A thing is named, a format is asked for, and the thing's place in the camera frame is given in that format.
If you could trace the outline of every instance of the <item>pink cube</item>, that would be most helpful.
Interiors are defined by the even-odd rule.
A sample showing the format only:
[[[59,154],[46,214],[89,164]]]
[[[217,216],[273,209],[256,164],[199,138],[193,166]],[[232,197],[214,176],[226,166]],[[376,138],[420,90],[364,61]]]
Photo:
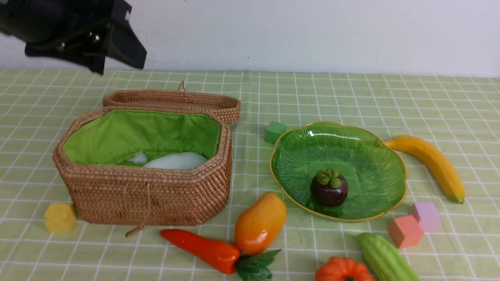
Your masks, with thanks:
[[[420,227],[425,232],[434,232],[441,223],[438,208],[432,202],[417,202],[413,204],[409,215],[415,217]]]
[[[412,215],[395,218],[388,232],[398,249],[416,246],[424,237],[424,231]]]

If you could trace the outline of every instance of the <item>basket lid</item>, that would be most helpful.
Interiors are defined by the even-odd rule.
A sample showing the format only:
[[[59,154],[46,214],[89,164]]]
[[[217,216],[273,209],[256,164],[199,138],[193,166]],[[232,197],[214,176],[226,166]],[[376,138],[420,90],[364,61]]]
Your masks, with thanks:
[[[184,80],[177,90],[133,89],[110,93],[102,105],[119,107],[152,107],[172,110],[198,110],[213,113],[224,123],[240,120],[241,101],[232,96],[187,91]]]

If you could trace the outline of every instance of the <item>fake fruit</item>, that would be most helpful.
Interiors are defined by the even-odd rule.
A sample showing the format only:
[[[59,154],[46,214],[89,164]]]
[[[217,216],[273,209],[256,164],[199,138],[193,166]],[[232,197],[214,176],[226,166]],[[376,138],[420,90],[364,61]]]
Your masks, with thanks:
[[[310,192],[319,204],[337,207],[347,199],[347,181],[336,169],[319,170],[312,178]]]
[[[398,249],[378,234],[364,232],[354,237],[364,259],[380,281],[419,281]]]
[[[233,244],[206,238],[182,229],[165,229],[160,236],[180,249],[198,257],[212,268],[231,275],[237,273],[242,280],[268,281],[273,275],[267,268],[281,250],[256,256],[241,255]]]
[[[434,145],[416,136],[397,135],[384,144],[395,151],[409,154],[424,164],[448,199],[463,204],[464,184],[448,158]]]
[[[316,281],[374,281],[368,268],[348,257],[332,256],[316,270]]]
[[[234,242],[246,255],[258,255],[273,243],[286,220],[285,202],[268,191],[238,216],[234,224]]]

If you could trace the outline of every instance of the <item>white wall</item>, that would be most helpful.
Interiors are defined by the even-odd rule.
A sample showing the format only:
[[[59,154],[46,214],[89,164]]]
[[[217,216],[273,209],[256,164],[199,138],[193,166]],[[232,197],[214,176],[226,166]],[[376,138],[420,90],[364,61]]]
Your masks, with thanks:
[[[500,76],[500,0],[128,2],[147,69]],[[23,51],[1,37],[0,68],[73,67]]]

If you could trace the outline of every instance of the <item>green fabric lining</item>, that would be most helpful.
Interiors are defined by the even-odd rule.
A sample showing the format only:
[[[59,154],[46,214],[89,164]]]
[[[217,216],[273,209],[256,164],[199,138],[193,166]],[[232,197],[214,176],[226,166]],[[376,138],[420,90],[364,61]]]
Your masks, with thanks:
[[[79,165],[141,167],[129,161],[137,152],[148,161],[181,152],[210,159],[219,149],[220,134],[221,126],[204,114],[119,109],[81,126],[62,150]]]

